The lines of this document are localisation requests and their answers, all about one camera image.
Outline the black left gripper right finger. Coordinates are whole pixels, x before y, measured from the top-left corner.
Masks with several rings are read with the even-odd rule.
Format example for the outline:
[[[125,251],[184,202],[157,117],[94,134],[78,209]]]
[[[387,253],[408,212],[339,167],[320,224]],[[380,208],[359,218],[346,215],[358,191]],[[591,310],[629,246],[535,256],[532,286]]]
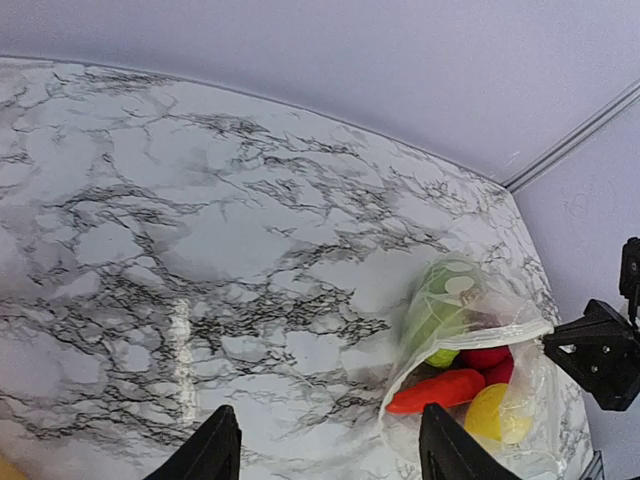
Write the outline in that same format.
[[[437,403],[424,408],[419,453],[424,480],[519,480]]]

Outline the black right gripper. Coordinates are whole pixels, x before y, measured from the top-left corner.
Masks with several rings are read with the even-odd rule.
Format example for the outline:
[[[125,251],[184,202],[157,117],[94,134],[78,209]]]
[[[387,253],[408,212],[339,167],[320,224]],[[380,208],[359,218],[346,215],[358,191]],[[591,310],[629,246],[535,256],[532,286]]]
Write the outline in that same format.
[[[542,338],[545,355],[606,411],[639,395],[639,330],[611,305],[590,299],[583,315]]]

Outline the fake yellow lemon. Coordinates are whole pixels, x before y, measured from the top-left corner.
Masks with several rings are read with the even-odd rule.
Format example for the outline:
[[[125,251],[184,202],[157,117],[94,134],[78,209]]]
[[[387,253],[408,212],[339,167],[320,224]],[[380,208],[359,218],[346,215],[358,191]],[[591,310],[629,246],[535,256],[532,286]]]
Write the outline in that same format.
[[[496,383],[481,390],[469,405],[464,429],[472,436],[498,443],[517,444],[533,425],[530,416],[513,412],[503,405],[509,385]]]

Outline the fake green apple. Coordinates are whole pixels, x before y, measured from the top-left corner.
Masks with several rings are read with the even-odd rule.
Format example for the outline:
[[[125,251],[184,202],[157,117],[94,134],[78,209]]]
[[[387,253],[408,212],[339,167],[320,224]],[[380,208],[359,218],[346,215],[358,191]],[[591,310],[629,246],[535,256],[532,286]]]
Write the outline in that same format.
[[[439,343],[471,331],[474,316],[488,293],[484,273],[469,257],[453,253],[431,263],[404,317],[400,335],[403,365],[450,367],[461,348]]]

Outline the fake orange carrot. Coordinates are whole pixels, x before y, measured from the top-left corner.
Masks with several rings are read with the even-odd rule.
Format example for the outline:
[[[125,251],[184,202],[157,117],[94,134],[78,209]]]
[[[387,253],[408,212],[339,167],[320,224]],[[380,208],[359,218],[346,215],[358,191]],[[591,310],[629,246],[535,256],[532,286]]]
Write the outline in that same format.
[[[436,403],[451,408],[471,402],[486,386],[484,376],[473,369],[449,370],[396,393],[385,410],[391,414],[419,414]]]

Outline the clear polka dot zip bag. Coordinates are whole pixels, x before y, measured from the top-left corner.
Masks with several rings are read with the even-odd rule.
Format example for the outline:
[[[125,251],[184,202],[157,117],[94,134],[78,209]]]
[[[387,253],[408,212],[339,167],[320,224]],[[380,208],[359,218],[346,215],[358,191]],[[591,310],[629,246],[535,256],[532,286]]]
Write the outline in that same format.
[[[552,417],[556,373],[541,346],[552,330],[532,301],[471,258],[434,260],[400,322],[379,413],[382,438],[418,461],[420,417],[435,403],[515,475],[560,478],[566,462]]]

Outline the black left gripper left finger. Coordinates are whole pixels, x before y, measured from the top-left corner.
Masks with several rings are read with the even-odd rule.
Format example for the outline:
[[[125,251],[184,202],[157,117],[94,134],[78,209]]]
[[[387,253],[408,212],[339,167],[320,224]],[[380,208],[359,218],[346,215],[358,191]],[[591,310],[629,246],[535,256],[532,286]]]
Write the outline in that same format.
[[[238,480],[241,441],[234,409],[222,405],[144,480]]]

